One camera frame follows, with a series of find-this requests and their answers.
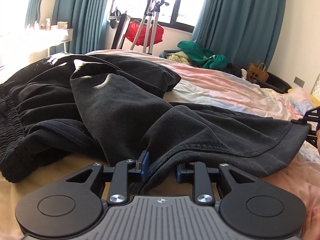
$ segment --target teal curtain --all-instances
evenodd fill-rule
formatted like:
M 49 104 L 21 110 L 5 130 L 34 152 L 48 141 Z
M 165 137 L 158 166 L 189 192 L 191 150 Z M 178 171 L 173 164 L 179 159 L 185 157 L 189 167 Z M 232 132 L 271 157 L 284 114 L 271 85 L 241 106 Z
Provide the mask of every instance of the teal curtain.
M 25 28 L 30 24 L 30 27 L 34 27 L 35 21 L 40 21 L 40 5 L 42 0 L 29 0 L 26 20 L 24 23 Z
M 58 21 L 68 22 L 73 28 L 73 40 L 68 51 L 85 54 L 93 50 L 104 49 L 106 38 L 107 0 L 56 0 L 52 24 Z M 59 45 L 51 48 L 51 54 L 63 51 Z
M 268 67 L 276 49 L 285 0 L 205 0 L 192 40 L 229 62 Z

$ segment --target bedsheet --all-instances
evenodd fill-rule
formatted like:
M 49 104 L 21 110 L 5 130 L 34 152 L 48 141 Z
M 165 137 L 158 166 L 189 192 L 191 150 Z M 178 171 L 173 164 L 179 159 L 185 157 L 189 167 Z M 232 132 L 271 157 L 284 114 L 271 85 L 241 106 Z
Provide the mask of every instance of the bedsheet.
M 283 120 L 298 119 L 312 107 L 310 98 L 303 91 L 280 95 L 270 89 L 261 89 L 246 80 L 215 70 L 193 68 L 167 59 L 129 50 L 103 50 L 91 53 L 113 53 L 138 57 L 160 63 L 181 76 L 173 91 L 165 94 L 168 102 L 187 102 L 214 105 L 234 111 L 257 114 Z M 4 82 L 18 71 L 0 71 Z M 23 181 L 12 184 L 0 176 L 0 239 L 16 240 L 22 237 L 14 216 L 16 203 L 25 194 L 43 185 L 83 168 L 97 160 L 73 154 L 56 163 L 41 167 Z M 308 210 L 320 205 L 320 157 L 316 148 L 305 142 L 291 164 L 282 171 L 265 178 L 302 199 Z M 108 184 L 103 197 L 106 197 Z M 150 194 L 190 195 L 191 185 L 178 185 L 175 178 L 153 189 Z

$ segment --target red garment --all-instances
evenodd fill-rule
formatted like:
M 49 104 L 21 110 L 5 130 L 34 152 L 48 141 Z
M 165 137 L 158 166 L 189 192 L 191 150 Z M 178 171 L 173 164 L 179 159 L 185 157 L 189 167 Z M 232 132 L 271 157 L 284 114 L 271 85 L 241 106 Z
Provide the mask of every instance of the red garment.
M 133 42 L 134 37 L 136 36 L 136 33 L 139 29 L 139 25 L 140 25 L 140 22 L 138 20 L 135 20 L 129 24 L 127 33 L 125 35 L 129 41 Z M 141 29 L 141 33 L 139 35 L 137 43 L 136 43 L 137 46 L 139 46 L 139 45 L 143 46 L 144 37 L 146 36 L 146 30 L 147 30 L 147 24 L 144 24 Z M 157 29 L 156 29 L 156 36 L 155 36 L 154 44 L 157 44 L 157 43 L 163 41 L 163 33 L 164 33 L 164 29 L 158 24 Z M 150 32 L 149 32 L 147 46 L 150 46 L 150 39 L 151 39 L 151 28 L 150 28 Z

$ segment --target window frame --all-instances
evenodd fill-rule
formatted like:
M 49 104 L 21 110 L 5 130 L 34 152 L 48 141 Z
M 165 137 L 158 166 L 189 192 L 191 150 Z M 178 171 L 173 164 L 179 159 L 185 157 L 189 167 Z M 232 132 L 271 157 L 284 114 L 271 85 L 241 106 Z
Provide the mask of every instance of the window frame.
M 114 3 L 114 0 L 112 0 L 112 6 L 110 8 L 110 15 L 112 13 L 113 3 Z M 175 0 L 175 3 L 173 5 L 173 9 L 172 9 L 172 15 L 171 15 L 170 23 L 158 22 L 158 24 L 160 26 L 163 26 L 163 27 L 168 27 L 168 28 L 172 28 L 172 29 L 176 29 L 176 30 L 181 30 L 181 31 L 192 33 L 193 29 L 195 28 L 194 26 L 177 22 L 180 3 L 181 3 L 181 0 Z M 114 18 L 118 19 L 118 17 L 115 17 L 115 16 L 110 16 L 109 18 L 110 19 L 114 19 Z M 130 21 L 132 22 L 132 21 L 138 20 L 138 19 L 140 19 L 140 18 L 131 18 Z

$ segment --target green clothing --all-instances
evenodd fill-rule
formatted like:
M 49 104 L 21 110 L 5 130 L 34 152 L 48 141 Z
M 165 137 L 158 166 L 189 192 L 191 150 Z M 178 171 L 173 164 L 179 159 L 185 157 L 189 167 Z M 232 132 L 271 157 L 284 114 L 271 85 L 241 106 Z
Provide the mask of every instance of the green clothing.
M 223 69 L 228 64 L 225 56 L 213 55 L 210 50 L 201 48 L 194 42 L 180 41 L 178 47 L 201 68 Z

